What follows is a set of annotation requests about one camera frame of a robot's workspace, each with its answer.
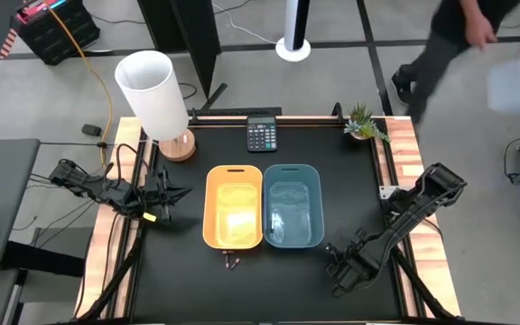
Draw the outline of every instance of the person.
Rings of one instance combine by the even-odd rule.
[[[497,41],[498,28],[520,0],[442,0],[432,17],[429,39],[421,55],[402,65],[391,78],[407,115],[419,125],[427,101],[449,63],[471,46],[484,51]]]

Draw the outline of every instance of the yellow cable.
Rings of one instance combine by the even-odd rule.
[[[106,128],[104,129],[104,134],[101,135],[101,142],[104,143],[106,141],[107,133],[109,132],[109,127],[112,124],[112,111],[113,111],[112,98],[109,96],[109,92],[107,91],[106,83],[104,83],[104,80],[102,80],[93,69],[91,69],[91,65],[89,65],[88,59],[86,58],[86,55],[79,47],[78,42],[73,37],[73,35],[71,34],[70,30],[65,25],[65,23],[63,23],[61,18],[55,13],[55,11],[53,9],[51,9],[51,5],[48,3],[48,0],[43,0],[43,2],[45,3],[45,5],[47,5],[47,8],[49,9],[53,18],[55,18],[55,20],[60,24],[61,28],[63,28],[65,33],[68,35],[68,37],[70,37],[70,40],[73,43],[73,45],[76,47],[76,49],[78,49],[79,56],[81,56],[81,59],[83,59],[83,62],[85,63],[86,67],[88,68],[88,71],[91,72],[94,76],[96,76],[97,81],[99,81],[99,83],[101,84],[101,87],[104,89],[104,92],[106,93],[107,108],[108,108],[107,125],[106,125]],[[104,152],[103,148],[99,148],[99,157],[101,159],[101,165],[105,169],[106,168],[106,153]]]

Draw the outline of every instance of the screen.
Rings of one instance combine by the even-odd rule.
[[[274,123],[275,118],[273,117],[250,117],[248,118],[249,123]]]

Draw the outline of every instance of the black pants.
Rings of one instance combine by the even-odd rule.
[[[427,101],[439,85],[449,63],[468,48],[466,43],[455,44],[431,32],[421,55],[413,63],[401,66],[399,82],[416,82],[407,111],[413,123],[421,123]]]

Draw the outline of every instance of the wooden lamp base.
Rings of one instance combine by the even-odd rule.
[[[183,162],[196,152],[196,138],[187,129],[180,136],[169,141],[160,141],[160,151],[171,162]]]

